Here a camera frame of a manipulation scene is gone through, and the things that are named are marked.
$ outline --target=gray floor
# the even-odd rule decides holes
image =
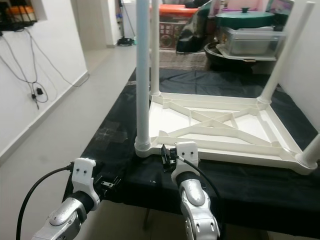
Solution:
[[[30,187],[44,174],[79,157],[136,67],[136,48],[105,52],[90,80],[72,92],[0,167],[0,239],[15,238],[20,206]],[[98,65],[89,53],[88,67]],[[68,173],[45,180],[32,195],[22,224],[22,240],[30,240],[56,209],[64,193]],[[149,228],[142,229],[145,209],[104,201],[88,215],[77,240],[184,240],[179,215],[151,211]],[[259,231],[229,226],[230,240],[261,239]]]

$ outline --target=black table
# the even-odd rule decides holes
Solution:
[[[161,69],[160,90],[168,93],[256,98],[268,75]],[[178,188],[164,173],[161,157],[135,155],[136,75],[132,74],[114,106],[82,154],[104,162],[102,176],[120,176],[122,184],[106,199],[180,214]],[[302,150],[317,135],[301,110],[278,87],[272,108]],[[320,170],[308,176],[289,169],[202,160],[199,167],[220,191],[225,221],[244,227],[320,238]],[[214,192],[208,187],[212,210]]]

